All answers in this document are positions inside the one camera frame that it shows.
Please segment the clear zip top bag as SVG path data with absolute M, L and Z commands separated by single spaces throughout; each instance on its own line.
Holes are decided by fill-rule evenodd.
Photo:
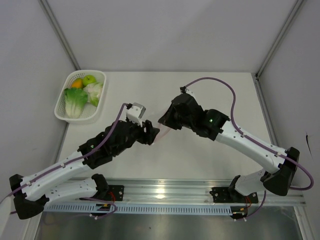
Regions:
M 169 132 L 170 128 L 163 125 L 162 123 L 159 123 L 158 120 L 168 111 L 169 107 L 162 108 L 161 110 L 154 111 L 151 115 L 153 124 L 156 128 L 159 129 L 159 133 L 156 135 L 153 145 L 158 143 L 161 139 L 163 139 Z

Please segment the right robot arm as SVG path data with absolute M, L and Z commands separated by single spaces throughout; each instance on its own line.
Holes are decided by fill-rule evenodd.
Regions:
M 175 97 L 158 123 L 174 130 L 188 128 L 198 136 L 227 145 L 254 160 L 262 170 L 237 175 L 228 189 L 228 196 L 239 202 L 246 196 L 267 190 L 286 196 L 297 171 L 300 152 L 269 145 L 247 132 L 237 130 L 230 118 L 216 110 L 204 110 L 188 93 Z

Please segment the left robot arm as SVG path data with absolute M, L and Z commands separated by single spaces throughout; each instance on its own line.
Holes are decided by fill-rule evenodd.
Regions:
M 159 132 L 149 120 L 142 124 L 119 120 L 80 145 L 65 160 L 30 176 L 11 176 L 9 183 L 17 216 L 21 220 L 30 219 L 46 207 L 68 200 L 105 200 L 110 187 L 102 174 L 95 173 L 73 183 L 66 181 L 111 162 L 136 142 L 152 145 Z

